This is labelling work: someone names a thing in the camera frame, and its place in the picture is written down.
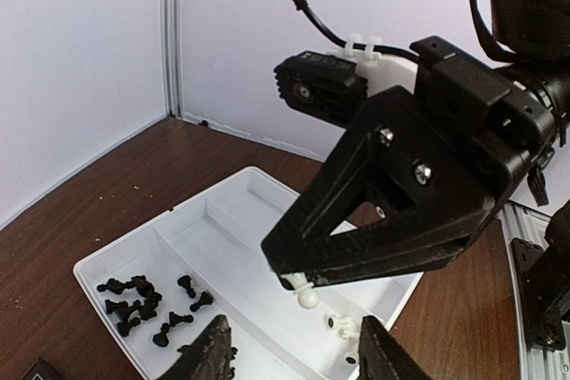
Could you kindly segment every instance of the bolt head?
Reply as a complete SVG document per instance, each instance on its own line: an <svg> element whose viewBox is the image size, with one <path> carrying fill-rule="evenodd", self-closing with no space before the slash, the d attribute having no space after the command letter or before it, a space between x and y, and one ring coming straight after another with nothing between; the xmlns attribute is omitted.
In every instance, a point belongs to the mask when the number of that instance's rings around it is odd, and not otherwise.
<svg viewBox="0 0 570 380"><path fill-rule="evenodd" d="M390 128L382 128L379 132L380 142L384 147L390 147L394 141L394 133Z"/></svg>
<svg viewBox="0 0 570 380"><path fill-rule="evenodd" d="M386 218L386 213L379 206L376 207L376 214L378 214L378 217L380 217L380 220L384 220Z"/></svg>
<svg viewBox="0 0 570 380"><path fill-rule="evenodd" d="M427 186L432 177L432 170L426 164L417 164L414 169L414 176L416 182L422 186Z"/></svg>

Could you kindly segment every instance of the white ball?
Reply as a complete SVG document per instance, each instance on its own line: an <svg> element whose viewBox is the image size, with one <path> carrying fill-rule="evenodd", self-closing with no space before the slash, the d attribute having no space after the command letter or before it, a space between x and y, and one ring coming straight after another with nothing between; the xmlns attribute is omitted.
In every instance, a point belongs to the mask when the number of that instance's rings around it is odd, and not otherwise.
<svg viewBox="0 0 570 380"><path fill-rule="evenodd" d="M314 309L319 305L320 300L319 295L312 288L304 289L298 296L299 305L303 309Z"/></svg>

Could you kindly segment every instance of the plastic tray compartment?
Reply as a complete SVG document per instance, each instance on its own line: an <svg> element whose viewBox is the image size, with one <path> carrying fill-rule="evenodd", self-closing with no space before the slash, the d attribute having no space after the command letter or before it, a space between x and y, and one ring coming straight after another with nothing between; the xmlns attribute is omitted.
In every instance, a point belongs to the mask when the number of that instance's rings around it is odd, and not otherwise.
<svg viewBox="0 0 570 380"><path fill-rule="evenodd" d="M344 355L353 343L326 326L327 316L348 316L360 325L373 314L391 328L416 287L420 274L374 279L319 288L321 303L307 311L283 289L270 271L261 241L298 194L268 174L249 167L219 182L126 234L76 264L76 278L106 328L141 375L154 379L180 356L217 314L228 317L232 344L239 349L232 362L236 379L348 380L358 369ZM343 223L338 230L353 226ZM138 297L98 293L108 278L128 280L144 274L164 299L158 317L121 337L115 315L104 301ZM170 345L157 347L151 338L170 311L189 312L192 301L176 280L191 275L197 291L209 291L215 303L194 314L192 324L174 328Z"/></svg>

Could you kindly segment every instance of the black pawn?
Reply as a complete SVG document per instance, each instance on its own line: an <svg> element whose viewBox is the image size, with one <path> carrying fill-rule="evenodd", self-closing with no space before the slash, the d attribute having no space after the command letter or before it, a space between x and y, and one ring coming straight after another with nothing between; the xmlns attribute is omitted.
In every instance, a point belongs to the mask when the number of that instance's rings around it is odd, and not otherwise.
<svg viewBox="0 0 570 380"><path fill-rule="evenodd" d="M128 307L127 302L115 303L112 302L111 300L105 300L105 311L107 312L108 315L111 315L111 313L119 309L125 309L126 307Z"/></svg>
<svg viewBox="0 0 570 380"><path fill-rule="evenodd" d="M159 307L159 302L154 300L144 300L142 308L139 309L139 315L142 320L149 320L158 316L156 308Z"/></svg>
<svg viewBox="0 0 570 380"><path fill-rule="evenodd" d="M156 303L162 301L162 294L156 291L148 291L143 297Z"/></svg>
<svg viewBox="0 0 570 380"><path fill-rule="evenodd" d="M192 278L189 275L184 275L178 280L178 286L186 290L186 294L190 298L196 298L196 291L192 288Z"/></svg>
<svg viewBox="0 0 570 380"><path fill-rule="evenodd" d="M168 313L168 322L170 323L170 327L174 328L178 324L182 324L183 322L186 324L191 324L194 321L194 317L192 315L184 315L180 316L171 311Z"/></svg>
<svg viewBox="0 0 570 380"><path fill-rule="evenodd" d="M199 295L198 301L190 305L190 311L196 312L200 307L209 306L213 302L214 302L214 297L212 297L212 295L210 295L208 291L204 291L202 292L202 294Z"/></svg>
<svg viewBox="0 0 570 380"><path fill-rule="evenodd" d="M152 337L152 342L155 343L158 347L167 347L170 343L167 336L169 331L170 326L166 323L162 324L162 327L160 327L160 332Z"/></svg>
<svg viewBox="0 0 570 380"><path fill-rule="evenodd" d="M132 318L126 322L119 322L117 324L117 331L119 334L121 334L121 336L128 337L128 335L131 333L131 329L139 325L141 325L141 320L138 318Z"/></svg>
<svg viewBox="0 0 570 380"><path fill-rule="evenodd" d="M127 282L126 284L122 283L120 280L116 280L111 278L107 281L106 284L100 284L97 286L97 291L100 293L105 291L110 291L113 294L123 294L123 291L126 289L132 288L132 286Z"/></svg>
<svg viewBox="0 0 570 380"><path fill-rule="evenodd" d="M130 280L141 297L148 298L148 295L154 292L154 286L146 280L145 276L133 276Z"/></svg>
<svg viewBox="0 0 570 380"><path fill-rule="evenodd" d="M117 315L121 318L121 320L123 322L127 322L128 319L131 317L131 315L134 312L141 309L141 307L142 307L141 302L138 300L134 300L132 305L130 305L128 307L121 308L121 309L117 309L115 311L115 313L117 313Z"/></svg>

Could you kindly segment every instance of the brown table surface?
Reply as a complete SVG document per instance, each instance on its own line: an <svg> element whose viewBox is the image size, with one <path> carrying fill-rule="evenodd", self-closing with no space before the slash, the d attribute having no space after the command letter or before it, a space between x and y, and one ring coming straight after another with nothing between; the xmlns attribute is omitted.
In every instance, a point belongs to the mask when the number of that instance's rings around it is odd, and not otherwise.
<svg viewBox="0 0 570 380"><path fill-rule="evenodd" d="M41 356L68 380L140 378L75 281L73 265L245 166L302 190L320 164L165 119L96 161L0 231L0 378ZM366 221L370 213L351 220ZM518 378L501 227L426 273L393 330L434 379Z"/></svg>

